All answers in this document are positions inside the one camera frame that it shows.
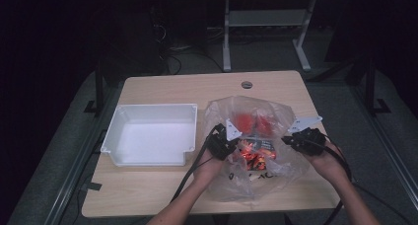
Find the hand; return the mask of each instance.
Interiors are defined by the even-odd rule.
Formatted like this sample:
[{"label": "hand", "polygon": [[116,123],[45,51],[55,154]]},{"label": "hand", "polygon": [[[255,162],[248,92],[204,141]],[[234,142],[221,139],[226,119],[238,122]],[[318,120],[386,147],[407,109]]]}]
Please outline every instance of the hand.
[{"label": "hand", "polygon": [[[325,142],[325,146],[332,149],[336,154],[341,156],[340,151],[335,145],[329,141]],[[331,183],[337,180],[348,180],[347,174],[338,161],[326,151],[323,151],[319,156],[304,155],[305,158],[313,165],[316,171],[326,180]]]},{"label": "hand", "polygon": [[193,183],[207,188],[215,177],[218,176],[219,172],[221,172],[224,161],[213,157],[209,150],[205,150],[197,165],[201,166],[193,173]]}]

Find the gray carpet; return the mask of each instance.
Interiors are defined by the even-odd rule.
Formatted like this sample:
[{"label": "gray carpet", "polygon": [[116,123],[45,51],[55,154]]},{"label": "gray carpet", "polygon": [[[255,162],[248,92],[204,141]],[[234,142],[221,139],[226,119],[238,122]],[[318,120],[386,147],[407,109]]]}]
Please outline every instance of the gray carpet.
[{"label": "gray carpet", "polygon": [[[327,44],[332,31],[310,31],[304,44],[308,60],[313,70],[306,73],[301,70],[291,39],[297,32],[283,30],[276,37],[262,39],[249,44],[231,46],[232,72],[289,70],[300,71],[303,78],[313,77],[327,70],[332,63],[324,63]],[[218,73],[222,63],[222,49],[219,43],[208,46],[207,56],[200,50],[186,50],[176,55],[181,61],[178,74]],[[172,72],[179,67],[174,60],[169,61]],[[417,178],[418,162],[415,155],[418,141],[416,130],[418,121],[407,106],[399,99],[390,81],[381,73],[377,75],[376,97],[386,101],[392,113],[379,114],[376,118],[364,111],[364,106],[357,98],[357,91],[342,81],[347,70],[343,70],[323,83],[308,83],[307,88],[312,96],[318,113],[323,116],[323,124],[328,135],[342,148],[358,185],[371,191],[385,202],[399,210],[412,223],[418,222],[417,208],[411,202],[401,183],[396,170],[390,163],[380,137],[376,134],[371,120],[376,120],[384,128],[391,142],[396,146],[400,157],[411,175]],[[84,113],[87,102],[95,97],[94,75],[86,79],[75,97],[67,115],[51,141],[48,151],[39,164],[33,179],[19,202],[10,224],[43,224],[53,221],[54,224],[145,224],[149,218],[85,218],[80,213],[80,206],[86,193],[80,188],[87,182],[94,171],[98,154],[80,155],[82,147],[95,148],[101,132],[107,129],[111,115],[123,87],[105,87],[104,112],[94,117]],[[62,185],[68,172],[80,158],[89,159],[62,217],[53,218],[50,213],[56,198],[61,194]],[[387,209],[380,202],[361,192],[367,204],[372,208],[382,224],[405,224],[399,216]],[[331,209],[289,212],[294,224],[322,224]],[[280,224],[281,213],[233,214],[229,224]],[[210,216],[190,216],[187,224],[214,224]],[[342,210],[332,224],[348,224]]]}]

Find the person's left hand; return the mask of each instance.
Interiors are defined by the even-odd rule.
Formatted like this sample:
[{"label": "person's left hand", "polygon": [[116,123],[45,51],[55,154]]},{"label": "person's left hand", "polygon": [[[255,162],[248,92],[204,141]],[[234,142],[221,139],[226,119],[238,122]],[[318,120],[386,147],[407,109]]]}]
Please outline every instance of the person's left hand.
[{"label": "person's left hand", "polygon": [[200,159],[198,163],[198,165],[201,165],[201,166],[198,167],[193,173],[193,176],[194,176],[193,182],[195,184],[199,184],[200,186],[207,188],[209,184],[219,174],[219,172],[221,172],[223,164],[224,164],[224,161],[221,161],[213,157],[212,154],[209,152],[209,150],[205,150],[205,152],[202,155],[202,158]]}]

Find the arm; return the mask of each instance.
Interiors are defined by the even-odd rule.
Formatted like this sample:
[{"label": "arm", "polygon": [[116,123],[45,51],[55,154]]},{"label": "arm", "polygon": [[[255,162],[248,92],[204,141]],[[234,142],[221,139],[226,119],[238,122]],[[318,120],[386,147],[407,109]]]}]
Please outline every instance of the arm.
[{"label": "arm", "polygon": [[[206,150],[200,163],[206,162],[211,157],[210,152]],[[183,224],[193,204],[221,171],[222,165],[223,161],[213,158],[197,168],[193,173],[191,184],[148,224]]]},{"label": "arm", "polygon": [[[326,146],[340,155],[335,145],[326,142]],[[304,156],[310,161],[316,171],[335,188],[345,206],[351,224],[380,224],[334,157],[326,152],[319,156]]]}]

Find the person's right hand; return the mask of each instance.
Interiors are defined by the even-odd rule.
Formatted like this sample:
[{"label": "person's right hand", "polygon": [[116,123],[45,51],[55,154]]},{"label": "person's right hand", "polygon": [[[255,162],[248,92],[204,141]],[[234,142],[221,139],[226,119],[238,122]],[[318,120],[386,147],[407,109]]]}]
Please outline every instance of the person's right hand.
[{"label": "person's right hand", "polygon": [[[341,156],[336,146],[329,141],[325,142],[325,146]],[[343,167],[326,151],[323,151],[319,156],[309,156],[305,154],[304,156],[313,165],[314,169],[329,182],[334,183],[336,180],[348,180]]]}]

